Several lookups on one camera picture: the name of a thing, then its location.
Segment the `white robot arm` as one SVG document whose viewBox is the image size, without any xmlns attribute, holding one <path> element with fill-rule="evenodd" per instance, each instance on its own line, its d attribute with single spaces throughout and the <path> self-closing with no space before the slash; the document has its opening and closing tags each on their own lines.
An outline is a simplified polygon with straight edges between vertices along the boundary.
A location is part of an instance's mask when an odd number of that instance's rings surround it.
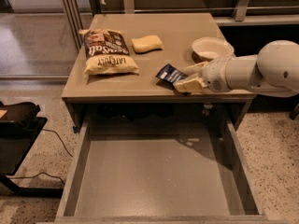
<svg viewBox="0 0 299 224">
<path fill-rule="evenodd" d="M 224 56 L 187 67 L 187 77 L 176 81 L 178 92 L 216 93 L 244 90 L 271 97 L 299 93 L 299 45 L 273 41 L 257 55 Z"/>
</svg>

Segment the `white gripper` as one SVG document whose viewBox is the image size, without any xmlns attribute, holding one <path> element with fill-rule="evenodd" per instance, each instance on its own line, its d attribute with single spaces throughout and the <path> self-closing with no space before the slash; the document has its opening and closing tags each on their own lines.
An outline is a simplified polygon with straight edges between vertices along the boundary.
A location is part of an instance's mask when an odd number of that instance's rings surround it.
<svg viewBox="0 0 299 224">
<path fill-rule="evenodd" d="M 176 81 L 173 86 L 178 92 L 198 93 L 209 88 L 214 92 L 228 92 L 226 66 L 232 60 L 231 56 L 216 58 L 185 67 L 182 72 L 188 77 Z"/>
</svg>

